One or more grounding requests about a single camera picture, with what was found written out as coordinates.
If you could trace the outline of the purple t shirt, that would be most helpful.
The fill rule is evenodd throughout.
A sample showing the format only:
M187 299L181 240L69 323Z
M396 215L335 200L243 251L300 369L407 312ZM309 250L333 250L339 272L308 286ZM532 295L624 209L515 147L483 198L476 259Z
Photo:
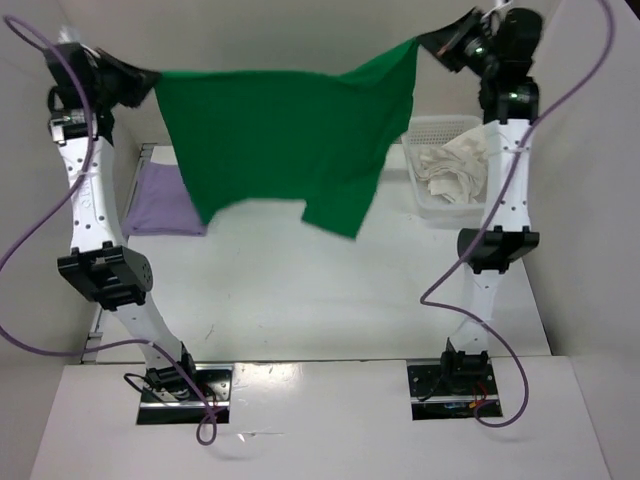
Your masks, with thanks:
M126 237L206 235L177 165L149 162L142 168L122 231Z

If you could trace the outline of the white plastic basket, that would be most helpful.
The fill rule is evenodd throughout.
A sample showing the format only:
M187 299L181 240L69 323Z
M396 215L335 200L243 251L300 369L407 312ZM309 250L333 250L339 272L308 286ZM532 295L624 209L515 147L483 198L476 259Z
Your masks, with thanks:
M427 221L454 229L479 225L484 213L487 181L476 204L450 204L429 194L426 185L417 178L412 165L419 147L444 145L479 125L482 125L482 120L470 115L421 116L412 118L408 130L401 136L416 203L421 216Z

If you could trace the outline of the green t shirt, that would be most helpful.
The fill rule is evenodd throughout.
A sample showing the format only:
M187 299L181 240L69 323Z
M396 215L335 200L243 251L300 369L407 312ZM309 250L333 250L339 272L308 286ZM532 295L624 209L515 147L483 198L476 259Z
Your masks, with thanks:
M203 222L245 200L301 201L302 220L355 238L413 110L418 45L343 74L165 71L154 91Z

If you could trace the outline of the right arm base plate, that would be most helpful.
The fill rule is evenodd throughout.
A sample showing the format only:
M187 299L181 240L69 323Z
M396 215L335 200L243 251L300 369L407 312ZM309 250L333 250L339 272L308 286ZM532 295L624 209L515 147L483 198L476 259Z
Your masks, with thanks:
M435 360L409 361L406 370L414 421L473 418L477 405L483 405L481 418L502 416L491 365L480 379L460 380L457 384L444 379Z

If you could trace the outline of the white t shirt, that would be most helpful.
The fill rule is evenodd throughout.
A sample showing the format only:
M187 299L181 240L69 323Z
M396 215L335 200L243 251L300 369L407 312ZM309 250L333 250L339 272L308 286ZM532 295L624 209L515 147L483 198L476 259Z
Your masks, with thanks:
M456 205L476 204L488 176L488 144L479 125L441 146L419 147L412 159L429 194Z

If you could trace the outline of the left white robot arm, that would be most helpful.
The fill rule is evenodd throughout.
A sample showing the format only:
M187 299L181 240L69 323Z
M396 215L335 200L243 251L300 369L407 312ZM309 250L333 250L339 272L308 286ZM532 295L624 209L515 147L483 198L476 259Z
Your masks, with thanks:
M49 131L72 191L70 252L58 259L58 271L137 340L151 389L187 400L197 393L200 376L152 299L148 259L127 245L113 186L112 110L138 107L160 75L78 42L48 47L44 58L55 80L48 96Z

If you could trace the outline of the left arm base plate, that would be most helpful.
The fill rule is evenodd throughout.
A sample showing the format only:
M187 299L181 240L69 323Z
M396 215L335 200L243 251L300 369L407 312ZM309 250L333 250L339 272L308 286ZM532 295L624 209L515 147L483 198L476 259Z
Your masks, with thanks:
M229 423L232 374L231 365L196 366L195 383L216 411L218 424ZM127 381L140 394L137 425L197 425L204 418L203 403L191 390L176 397L165 389L153 389L137 374L127 373Z

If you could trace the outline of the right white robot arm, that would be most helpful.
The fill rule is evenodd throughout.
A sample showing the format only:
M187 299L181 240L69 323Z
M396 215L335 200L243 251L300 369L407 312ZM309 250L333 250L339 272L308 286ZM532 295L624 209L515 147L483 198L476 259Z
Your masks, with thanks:
M457 261L420 298L432 306L431 295L458 268L464 270L467 304L456 310L462 323L446 341L435 390L460 393L484 379L489 362L484 341L499 283L511 264L540 242L528 213L528 175L540 96L529 71L542 30L542 16L528 8L513 8L505 16L474 8L418 38L449 71L469 69L479 77L488 143L482 223L459 231Z

